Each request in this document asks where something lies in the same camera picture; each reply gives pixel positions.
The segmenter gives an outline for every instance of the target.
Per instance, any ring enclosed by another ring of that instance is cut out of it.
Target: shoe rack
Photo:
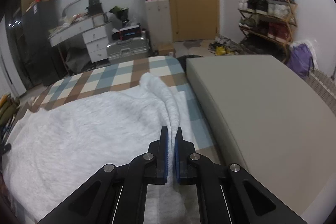
[[[254,32],[251,29],[247,29],[247,28],[244,28],[244,27],[239,27],[240,30],[242,31],[242,33],[246,37],[247,37],[247,35],[249,33],[252,33],[254,35],[262,37],[262,38],[264,38],[264,39],[266,39],[266,40],[268,40],[270,42],[276,43],[276,44],[280,45],[281,47],[283,47],[283,49],[284,49],[284,51],[286,53],[286,59],[283,60],[283,63],[284,63],[284,62],[286,62],[289,59],[289,49],[288,49],[288,46],[293,42],[294,31],[295,31],[295,28],[297,27],[297,22],[296,22],[296,17],[295,17],[295,10],[297,8],[297,4],[291,2],[290,0],[283,0],[283,2],[288,3],[289,8],[290,8],[288,16],[285,19],[281,19],[281,18],[278,18],[278,17],[269,16],[269,15],[262,15],[262,14],[259,14],[259,13],[252,13],[252,12],[248,12],[246,10],[239,10],[238,9],[238,11],[241,13],[241,15],[242,15],[243,18],[247,18],[245,14],[250,14],[250,16],[248,18],[251,18],[253,15],[258,15],[260,17],[266,17],[266,18],[273,19],[275,22],[285,23],[285,25],[287,26],[287,29],[288,29],[288,33],[289,33],[288,39],[285,42],[279,42],[279,41],[277,41],[275,39],[272,39],[272,38],[270,38],[270,37],[268,37],[266,35]]]

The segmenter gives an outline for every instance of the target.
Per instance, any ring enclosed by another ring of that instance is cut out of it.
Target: checkered bedspread
[[[125,90],[137,86],[140,77],[146,72],[160,77],[172,91],[185,91],[196,151],[215,163],[222,163],[219,150],[211,137],[208,123],[194,92],[180,63],[172,57],[157,56],[129,61],[60,80],[36,99],[31,110],[36,112],[40,107],[51,110],[68,102],[103,92]],[[17,202],[13,202],[13,209],[22,224],[36,223]]]

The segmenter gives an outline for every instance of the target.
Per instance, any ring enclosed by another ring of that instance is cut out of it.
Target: blue plastic bag
[[[313,66],[313,58],[306,44],[300,44],[297,47],[293,47],[287,67],[302,79],[305,79]]]

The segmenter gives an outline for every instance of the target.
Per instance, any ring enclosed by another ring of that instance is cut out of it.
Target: drawer
[[[63,42],[64,40],[67,40],[68,38],[70,38],[69,35],[69,30],[65,29],[60,33],[55,34],[52,38],[50,38],[50,45],[56,46],[57,44],[60,44],[61,42]]]
[[[78,22],[68,28],[70,37],[73,37],[79,33],[85,32],[93,28],[93,22],[91,18]]]
[[[107,50],[104,48],[95,52],[89,52],[89,55],[91,58],[91,62],[94,63],[100,60],[107,59]]]
[[[94,28],[93,30],[89,30],[83,33],[83,39],[85,44],[90,43],[91,41],[95,41],[97,39],[101,39],[103,37],[107,37],[105,26]]]
[[[109,43],[109,39],[107,37],[97,39],[90,43],[86,44],[88,52],[95,52],[98,50],[106,49],[107,44]]]

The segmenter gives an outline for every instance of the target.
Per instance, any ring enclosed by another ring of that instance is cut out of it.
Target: desk leg
[[[62,59],[64,68],[65,68],[65,70],[67,71],[67,74],[70,75],[69,70],[68,70],[68,67],[67,67],[67,65],[66,65],[66,63],[65,63],[65,61],[64,61],[64,58],[63,58],[63,54],[62,54],[62,52],[61,52],[61,49],[59,48],[59,44],[57,45],[57,49],[58,49],[59,55],[61,56],[61,59]]]

